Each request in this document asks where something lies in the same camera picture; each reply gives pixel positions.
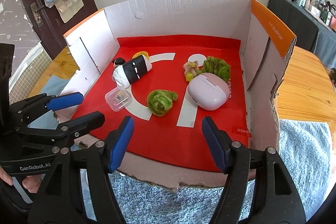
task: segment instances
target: blue gripper pad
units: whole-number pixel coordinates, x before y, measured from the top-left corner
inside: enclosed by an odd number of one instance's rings
[[[133,135],[134,121],[131,117],[124,128],[118,128],[120,136],[117,139],[115,146],[111,149],[109,170],[113,173],[120,165],[126,153],[129,141]]]
[[[80,92],[70,93],[58,97],[51,98],[46,103],[47,109],[57,111],[71,106],[80,105],[84,100]]]
[[[226,174],[227,173],[227,165],[225,162],[226,153],[223,150],[222,146],[220,145],[213,131],[213,128],[211,127],[206,118],[203,118],[202,120],[202,132],[217,168],[219,168],[222,171],[222,173]]]

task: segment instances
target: red mat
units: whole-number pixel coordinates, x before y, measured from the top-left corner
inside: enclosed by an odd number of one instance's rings
[[[156,89],[178,93],[178,100],[163,117],[152,115],[149,121],[131,115],[126,109],[114,112],[105,102],[105,94],[116,87],[111,76],[110,64],[92,87],[73,118],[100,111],[105,115],[105,124],[92,132],[104,139],[108,132],[118,127],[124,116],[134,119],[135,129],[127,151],[146,158],[186,168],[218,172],[203,137],[201,122],[211,116],[218,128],[228,132],[232,140],[248,145],[250,134],[246,126],[246,107],[242,70],[239,58],[240,41],[222,37],[197,35],[171,35],[162,37],[118,38],[120,49],[116,57],[130,60],[139,51],[155,55],[175,52],[174,60],[153,63],[153,68],[132,85],[135,99],[147,105],[147,95]],[[192,54],[200,53],[224,59],[231,65],[231,97],[219,109],[206,111],[198,108],[194,128],[176,126],[188,82],[184,77],[183,64]]]

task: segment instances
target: brown door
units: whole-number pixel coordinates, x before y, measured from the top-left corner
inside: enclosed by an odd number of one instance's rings
[[[37,8],[42,7],[45,4],[44,0],[22,0],[26,8],[27,15],[33,23],[34,30],[40,37],[43,47],[52,59],[54,59],[67,45],[65,39],[63,38],[63,34],[77,23],[97,11],[97,6],[94,0],[82,1],[84,6],[67,23],[63,22],[55,6],[52,8],[43,8],[39,11],[43,21],[43,26],[38,28],[30,5],[32,3],[36,3]]]

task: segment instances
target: gray wallpaper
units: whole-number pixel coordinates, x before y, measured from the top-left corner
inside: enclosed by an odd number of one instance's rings
[[[13,70],[40,42],[21,0],[0,0],[0,42],[15,45]]]

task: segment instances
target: green plush toy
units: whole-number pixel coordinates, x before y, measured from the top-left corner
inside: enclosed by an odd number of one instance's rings
[[[208,58],[204,60],[203,68],[199,70],[198,74],[205,72],[213,73],[225,82],[228,82],[231,77],[230,70],[230,65],[228,65],[223,59],[208,56]]]
[[[165,115],[177,100],[177,93],[169,90],[153,90],[147,97],[147,106],[156,116]]]

